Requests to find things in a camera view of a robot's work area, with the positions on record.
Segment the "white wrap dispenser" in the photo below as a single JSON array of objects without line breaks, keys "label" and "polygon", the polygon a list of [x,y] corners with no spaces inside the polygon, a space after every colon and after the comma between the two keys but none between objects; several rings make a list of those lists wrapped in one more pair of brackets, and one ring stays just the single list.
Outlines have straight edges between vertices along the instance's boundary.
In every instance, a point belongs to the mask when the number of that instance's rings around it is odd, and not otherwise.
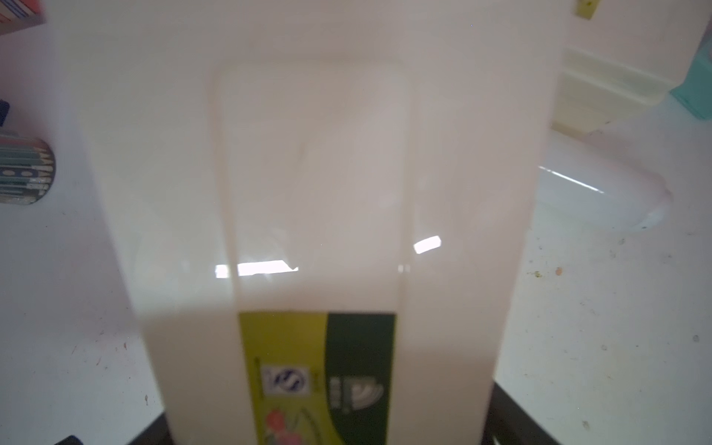
[{"label": "white wrap dispenser", "polygon": [[49,1],[177,444],[477,444],[570,1]]},{"label": "white wrap dispenser", "polygon": [[685,80],[710,18],[708,0],[575,2],[554,129],[585,135],[658,105]]}]

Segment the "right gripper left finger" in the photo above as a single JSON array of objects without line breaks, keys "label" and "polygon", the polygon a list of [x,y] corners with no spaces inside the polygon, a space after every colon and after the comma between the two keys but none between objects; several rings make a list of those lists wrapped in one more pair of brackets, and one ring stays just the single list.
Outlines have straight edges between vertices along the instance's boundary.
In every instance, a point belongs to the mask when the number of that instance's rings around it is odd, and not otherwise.
[{"label": "right gripper left finger", "polygon": [[166,415],[162,413],[141,433],[133,438],[129,445],[172,445],[172,435]]}]

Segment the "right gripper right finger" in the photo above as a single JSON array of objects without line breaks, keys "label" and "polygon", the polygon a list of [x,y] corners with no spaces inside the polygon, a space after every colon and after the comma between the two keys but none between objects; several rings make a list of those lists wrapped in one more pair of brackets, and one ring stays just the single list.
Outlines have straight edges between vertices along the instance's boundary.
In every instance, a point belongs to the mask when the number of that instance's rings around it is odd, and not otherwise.
[{"label": "right gripper right finger", "polygon": [[498,383],[494,383],[482,445],[559,445]]}]

